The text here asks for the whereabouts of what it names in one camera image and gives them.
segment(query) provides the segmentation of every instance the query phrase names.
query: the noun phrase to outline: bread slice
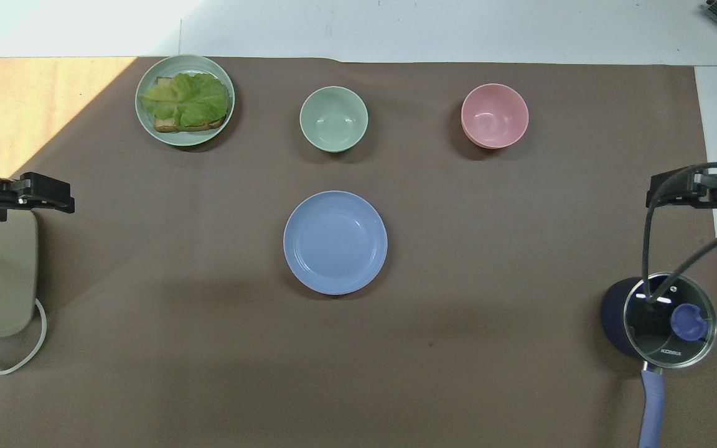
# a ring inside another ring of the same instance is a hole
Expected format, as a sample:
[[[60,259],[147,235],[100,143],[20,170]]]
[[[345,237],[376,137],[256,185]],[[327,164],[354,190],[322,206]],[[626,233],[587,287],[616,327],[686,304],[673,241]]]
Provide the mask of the bread slice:
[[[172,77],[157,77],[157,85],[170,85],[172,79]],[[216,119],[208,123],[202,123],[196,126],[181,127],[179,126],[179,124],[177,124],[176,119],[174,119],[173,117],[165,119],[159,119],[157,117],[154,117],[154,129],[156,129],[158,133],[178,133],[179,131],[185,131],[185,133],[194,133],[194,131],[207,131],[209,129],[217,129],[221,127],[224,120],[225,116],[222,116],[220,119]]]

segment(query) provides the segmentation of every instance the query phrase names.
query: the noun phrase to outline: white cable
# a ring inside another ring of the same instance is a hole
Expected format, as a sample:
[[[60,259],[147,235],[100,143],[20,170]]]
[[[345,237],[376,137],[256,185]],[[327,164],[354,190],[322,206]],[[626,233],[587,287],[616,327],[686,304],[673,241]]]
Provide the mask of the white cable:
[[[22,366],[29,362],[29,360],[34,357],[35,353],[40,350],[40,346],[43,346],[43,340],[45,340],[46,338],[46,312],[43,311],[43,306],[40,305],[40,301],[38,301],[37,298],[35,299],[35,306],[37,306],[37,311],[40,312],[40,338],[38,338],[35,348],[33,348],[31,353],[26,355],[26,357],[20,363],[12,366],[9,369],[0,370],[0,375],[7,375],[22,368]]]

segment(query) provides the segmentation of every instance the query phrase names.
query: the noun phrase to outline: black pot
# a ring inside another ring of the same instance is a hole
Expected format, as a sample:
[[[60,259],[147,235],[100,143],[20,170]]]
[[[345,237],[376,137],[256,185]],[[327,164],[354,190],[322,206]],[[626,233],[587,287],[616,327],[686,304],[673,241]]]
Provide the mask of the black pot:
[[[649,276],[654,292],[669,276]],[[689,278],[680,276],[654,303],[646,300],[643,280],[627,278],[611,286],[601,308],[605,334],[619,351],[644,361],[640,372],[646,395],[638,448],[656,448],[663,419],[663,368],[700,361],[715,338],[715,310],[710,298]]]

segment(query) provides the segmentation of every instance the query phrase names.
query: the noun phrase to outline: lettuce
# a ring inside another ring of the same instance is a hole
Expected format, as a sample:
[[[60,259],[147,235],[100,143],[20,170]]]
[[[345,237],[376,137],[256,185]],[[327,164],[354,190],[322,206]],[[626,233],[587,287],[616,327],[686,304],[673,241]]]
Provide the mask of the lettuce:
[[[138,96],[140,104],[156,118],[173,117],[181,127],[216,121],[228,111],[228,93],[208,73],[179,73],[170,85],[154,85]]]

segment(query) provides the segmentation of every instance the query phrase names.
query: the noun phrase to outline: pan handle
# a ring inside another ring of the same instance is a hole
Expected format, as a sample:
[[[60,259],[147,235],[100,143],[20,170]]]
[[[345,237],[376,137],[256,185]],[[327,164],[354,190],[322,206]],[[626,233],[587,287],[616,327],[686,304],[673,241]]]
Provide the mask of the pan handle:
[[[657,441],[660,439],[660,425],[663,423],[663,401],[665,401],[663,369],[644,363],[640,377],[644,381],[646,404],[644,419],[640,424],[638,448],[657,448]]]

